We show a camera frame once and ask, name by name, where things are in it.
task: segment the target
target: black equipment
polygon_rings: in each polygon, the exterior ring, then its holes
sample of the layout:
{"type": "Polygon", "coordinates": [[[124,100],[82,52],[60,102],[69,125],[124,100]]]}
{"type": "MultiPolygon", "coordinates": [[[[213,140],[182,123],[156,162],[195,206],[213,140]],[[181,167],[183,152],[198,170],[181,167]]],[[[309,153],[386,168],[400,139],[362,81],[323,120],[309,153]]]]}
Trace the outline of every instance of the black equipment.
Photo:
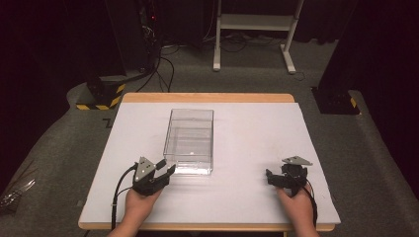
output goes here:
{"type": "Polygon", "coordinates": [[[283,175],[274,175],[270,170],[266,169],[266,177],[268,178],[268,184],[290,189],[293,197],[300,188],[307,184],[307,168],[302,168],[302,165],[312,164],[298,156],[287,158],[283,161],[287,163],[281,167],[283,175]]]}
{"type": "Polygon", "coordinates": [[[160,170],[165,165],[165,159],[154,165],[145,157],[140,157],[132,179],[132,189],[143,196],[151,196],[169,185],[170,176],[175,173],[176,165],[171,166],[166,174],[154,178],[156,170],[160,170]]]}

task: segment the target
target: black tripod base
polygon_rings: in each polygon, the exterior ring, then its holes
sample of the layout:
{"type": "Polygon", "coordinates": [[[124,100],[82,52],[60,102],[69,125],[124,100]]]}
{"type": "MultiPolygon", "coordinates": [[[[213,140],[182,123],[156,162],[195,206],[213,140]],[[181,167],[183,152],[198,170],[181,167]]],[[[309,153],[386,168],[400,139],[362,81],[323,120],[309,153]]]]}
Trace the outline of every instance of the black tripod base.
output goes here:
{"type": "Polygon", "coordinates": [[[361,113],[357,103],[347,91],[319,90],[313,87],[311,92],[322,114],[359,115],[361,113]]]}
{"type": "Polygon", "coordinates": [[[82,111],[112,110],[120,101],[125,85],[104,84],[99,92],[93,91],[86,86],[76,103],[76,107],[82,111]]]}

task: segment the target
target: transparent container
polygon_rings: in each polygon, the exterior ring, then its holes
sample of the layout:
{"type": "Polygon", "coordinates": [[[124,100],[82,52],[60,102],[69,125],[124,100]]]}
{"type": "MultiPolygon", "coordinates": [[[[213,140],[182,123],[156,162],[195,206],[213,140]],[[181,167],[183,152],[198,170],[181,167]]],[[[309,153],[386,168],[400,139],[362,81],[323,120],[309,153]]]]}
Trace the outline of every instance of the transparent container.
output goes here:
{"type": "Polygon", "coordinates": [[[172,110],[163,155],[174,175],[210,175],[212,146],[212,110],[172,110]]]}

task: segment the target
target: hand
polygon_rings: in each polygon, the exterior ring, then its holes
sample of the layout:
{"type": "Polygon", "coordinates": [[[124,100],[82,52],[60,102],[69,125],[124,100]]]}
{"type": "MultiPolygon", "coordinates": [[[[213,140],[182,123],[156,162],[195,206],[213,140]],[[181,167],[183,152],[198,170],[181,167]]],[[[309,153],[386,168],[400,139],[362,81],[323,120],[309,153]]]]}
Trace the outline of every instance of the hand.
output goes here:
{"type": "Polygon", "coordinates": [[[135,236],[142,222],[151,213],[162,191],[146,197],[134,190],[129,190],[126,194],[126,213],[123,221],[108,236],[135,236]]]}
{"type": "MultiPolygon", "coordinates": [[[[305,188],[311,192],[309,185],[305,188]]],[[[278,198],[286,210],[297,236],[319,236],[313,225],[313,208],[305,190],[300,189],[294,197],[289,197],[282,188],[276,188],[278,198]]]]}

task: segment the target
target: table top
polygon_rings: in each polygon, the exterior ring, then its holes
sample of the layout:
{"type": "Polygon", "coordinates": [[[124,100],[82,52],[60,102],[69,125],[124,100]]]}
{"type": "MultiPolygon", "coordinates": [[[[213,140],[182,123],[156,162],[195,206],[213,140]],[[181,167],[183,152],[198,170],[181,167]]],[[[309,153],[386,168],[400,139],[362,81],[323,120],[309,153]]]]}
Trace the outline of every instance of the table top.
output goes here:
{"type": "MultiPolygon", "coordinates": [[[[187,231],[289,231],[265,169],[280,174],[282,159],[313,163],[308,179],[318,206],[317,229],[340,223],[298,103],[289,94],[127,93],[92,183],[79,226],[110,229],[118,180],[140,156],[163,158],[172,109],[211,109],[213,171],[210,176],[172,176],[141,229],[187,231]]],[[[130,174],[120,190],[131,186],[130,174]]],[[[117,222],[124,216],[119,196],[117,222]]]]}

